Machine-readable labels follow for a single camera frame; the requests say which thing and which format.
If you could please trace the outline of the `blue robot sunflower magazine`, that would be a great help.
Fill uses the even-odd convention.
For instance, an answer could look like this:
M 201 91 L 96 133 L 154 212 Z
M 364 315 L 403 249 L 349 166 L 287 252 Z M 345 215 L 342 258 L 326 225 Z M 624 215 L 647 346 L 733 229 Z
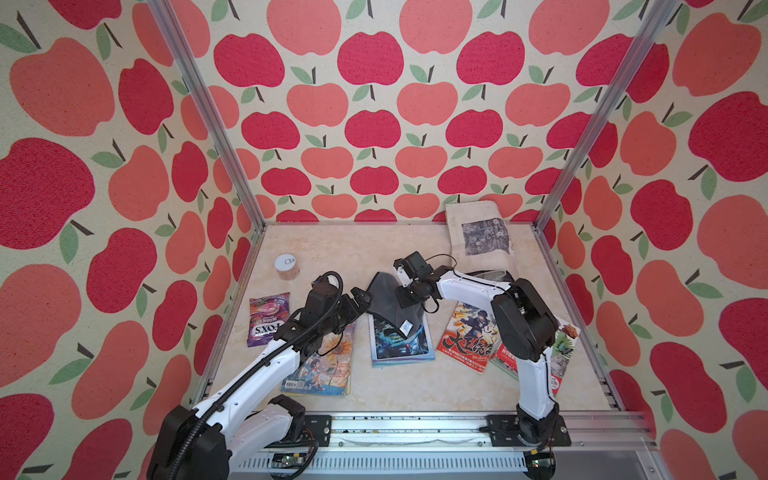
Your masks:
M 351 362 L 356 325 L 340 335 L 330 334 L 319 352 L 309 357 L 281 385 L 281 391 L 295 395 L 344 396 L 351 388 Z

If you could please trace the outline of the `grey green microfibre cloth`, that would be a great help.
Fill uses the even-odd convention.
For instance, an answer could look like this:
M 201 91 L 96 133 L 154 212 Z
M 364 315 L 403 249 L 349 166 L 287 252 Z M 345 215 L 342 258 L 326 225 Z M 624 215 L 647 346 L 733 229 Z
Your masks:
M 397 296 L 398 287 L 400 282 L 393 275 L 377 272 L 367 288 L 372 296 L 367 312 L 386 328 L 408 340 L 418 335 L 426 313 L 419 302 L 402 307 Z

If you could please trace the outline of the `red black manga book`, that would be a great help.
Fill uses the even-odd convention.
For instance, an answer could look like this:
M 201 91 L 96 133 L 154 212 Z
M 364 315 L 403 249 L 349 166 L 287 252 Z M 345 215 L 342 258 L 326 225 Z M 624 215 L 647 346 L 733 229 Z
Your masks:
M 499 331 L 492 315 L 485 309 L 459 302 L 438 342 L 437 351 L 482 374 L 498 341 Z

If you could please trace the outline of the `purple candy bag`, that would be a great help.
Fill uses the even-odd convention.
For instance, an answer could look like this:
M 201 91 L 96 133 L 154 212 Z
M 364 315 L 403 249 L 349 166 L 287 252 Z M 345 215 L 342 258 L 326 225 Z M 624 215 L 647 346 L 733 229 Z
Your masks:
M 280 293 L 249 300 L 250 320 L 247 346 L 267 345 L 290 316 L 290 293 Z

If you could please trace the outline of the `white book with blue vortex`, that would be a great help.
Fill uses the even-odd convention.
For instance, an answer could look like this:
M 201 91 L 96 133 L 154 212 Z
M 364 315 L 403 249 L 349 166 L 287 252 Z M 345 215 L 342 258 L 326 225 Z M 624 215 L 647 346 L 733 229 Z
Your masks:
M 373 367 L 423 363 L 435 359 L 427 321 L 424 321 L 414 336 L 404 339 L 387 322 L 372 314 L 369 314 L 368 318 Z

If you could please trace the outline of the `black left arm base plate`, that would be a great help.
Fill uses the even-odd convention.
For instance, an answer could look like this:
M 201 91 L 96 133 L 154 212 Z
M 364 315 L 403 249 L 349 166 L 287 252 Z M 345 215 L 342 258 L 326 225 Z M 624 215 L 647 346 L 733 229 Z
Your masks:
M 307 414 L 304 418 L 304 429 L 311 433 L 320 447 L 330 444 L 333 417 L 331 415 Z

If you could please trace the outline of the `clear tape roll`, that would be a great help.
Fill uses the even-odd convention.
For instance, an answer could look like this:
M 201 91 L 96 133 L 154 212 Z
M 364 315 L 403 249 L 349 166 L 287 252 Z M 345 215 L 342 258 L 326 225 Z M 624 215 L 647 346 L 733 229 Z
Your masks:
M 279 255 L 274 261 L 274 268 L 280 279 L 292 281 L 300 274 L 297 257 L 290 253 Z

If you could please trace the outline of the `right rear aluminium corner post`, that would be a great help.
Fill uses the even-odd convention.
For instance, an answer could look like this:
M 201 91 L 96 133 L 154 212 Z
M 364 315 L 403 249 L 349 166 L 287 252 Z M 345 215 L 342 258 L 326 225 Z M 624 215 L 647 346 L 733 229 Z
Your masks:
M 568 155 L 561 174 L 557 178 L 550 194 L 546 197 L 535 222 L 533 232 L 542 234 L 569 185 L 576 176 L 581 163 L 594 146 L 602 133 L 612 112 L 619 105 L 627 93 L 631 81 L 651 51 L 660 33 L 672 18 L 678 1 L 659 0 L 654 1 L 644 19 L 641 22 L 637 35 L 629 45 L 627 53 L 619 64 L 617 71 L 608 84 L 605 94 L 597 103 L 597 109 L 593 112 L 583 134 L 575 149 Z

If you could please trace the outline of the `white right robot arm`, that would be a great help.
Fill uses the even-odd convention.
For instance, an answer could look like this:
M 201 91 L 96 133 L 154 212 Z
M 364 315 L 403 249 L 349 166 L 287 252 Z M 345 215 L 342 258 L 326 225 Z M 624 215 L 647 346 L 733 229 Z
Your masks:
M 520 395 L 515 434 L 529 446 L 546 444 L 559 418 L 550 385 L 550 360 L 559 322 L 530 281 L 497 282 L 457 273 L 447 267 L 425 273 L 396 269 L 402 307 L 431 298 L 471 305 L 491 314 L 503 346 L 515 358 Z

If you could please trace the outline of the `cream printed canvas bag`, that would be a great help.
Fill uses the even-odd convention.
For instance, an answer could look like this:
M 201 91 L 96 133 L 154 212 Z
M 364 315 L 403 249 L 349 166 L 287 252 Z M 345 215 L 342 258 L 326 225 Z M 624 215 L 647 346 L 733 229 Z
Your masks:
M 445 213 L 451 255 L 460 272 L 504 271 L 519 277 L 507 224 L 493 201 L 451 203 Z

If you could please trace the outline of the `left rear aluminium corner post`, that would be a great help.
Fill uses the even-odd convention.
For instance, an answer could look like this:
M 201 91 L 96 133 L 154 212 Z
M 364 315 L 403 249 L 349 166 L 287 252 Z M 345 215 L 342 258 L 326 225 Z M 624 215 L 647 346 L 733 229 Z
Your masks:
M 209 137 L 218 151 L 227 174 L 233 182 L 246 213 L 258 234 L 263 234 L 266 223 L 259 205 L 250 189 L 245 170 L 236 148 L 232 145 L 216 103 L 198 68 L 196 58 L 183 27 L 170 1 L 149 0 L 150 10 L 170 52 L 189 88 Z

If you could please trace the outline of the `aluminium corner post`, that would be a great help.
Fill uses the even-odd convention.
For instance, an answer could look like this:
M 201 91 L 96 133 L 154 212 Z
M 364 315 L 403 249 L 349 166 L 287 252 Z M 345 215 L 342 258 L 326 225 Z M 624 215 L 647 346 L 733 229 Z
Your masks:
M 672 18 L 678 1 L 659 0 L 654 1 L 644 19 L 641 22 L 637 35 L 629 45 L 627 53 L 619 64 L 617 71 L 608 84 L 605 94 L 597 103 L 597 109 L 593 112 L 583 134 L 575 149 L 568 155 L 561 174 L 557 178 L 550 194 L 546 197 L 535 222 L 533 232 L 542 234 L 569 185 L 576 176 L 581 163 L 594 146 L 602 133 L 612 112 L 619 105 L 627 93 L 631 81 L 651 51 L 660 33 Z
M 266 223 L 259 205 L 250 189 L 245 170 L 236 148 L 232 145 L 216 103 L 198 68 L 196 58 L 183 27 L 170 1 L 149 0 L 150 10 L 170 52 L 189 88 L 209 137 L 218 151 L 227 174 L 233 182 L 246 213 L 258 234 L 263 234 Z

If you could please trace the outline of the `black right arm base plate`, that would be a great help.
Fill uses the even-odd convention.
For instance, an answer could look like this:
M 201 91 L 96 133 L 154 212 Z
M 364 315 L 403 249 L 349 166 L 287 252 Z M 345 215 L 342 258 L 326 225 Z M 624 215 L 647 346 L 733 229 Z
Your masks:
M 553 415 L 541 420 L 518 415 L 488 415 L 479 428 L 489 436 L 494 447 L 546 448 L 570 447 L 572 440 L 563 417 Z

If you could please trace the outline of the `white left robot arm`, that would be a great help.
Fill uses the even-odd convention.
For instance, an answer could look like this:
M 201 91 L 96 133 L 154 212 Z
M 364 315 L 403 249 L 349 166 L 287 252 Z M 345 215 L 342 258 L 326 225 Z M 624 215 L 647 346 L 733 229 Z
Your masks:
M 225 479 L 232 467 L 272 444 L 308 447 L 314 454 L 318 441 L 305 427 L 305 408 L 285 395 L 266 397 L 320 350 L 328 334 L 343 333 L 364 314 L 371 301 L 360 288 L 344 293 L 334 271 L 318 277 L 304 306 L 234 380 L 196 406 L 178 406 L 166 415 L 147 478 Z

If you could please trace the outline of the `red green cover book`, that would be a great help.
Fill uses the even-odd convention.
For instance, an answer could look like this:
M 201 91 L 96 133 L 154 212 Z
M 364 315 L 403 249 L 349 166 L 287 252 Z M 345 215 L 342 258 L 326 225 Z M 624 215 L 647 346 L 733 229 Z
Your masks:
M 559 328 L 555 334 L 550 365 L 550 386 L 554 396 L 560 390 L 567 367 L 578 344 L 580 329 L 564 319 L 558 317 Z M 491 356 L 490 363 L 518 380 L 516 360 L 504 345 L 500 345 Z

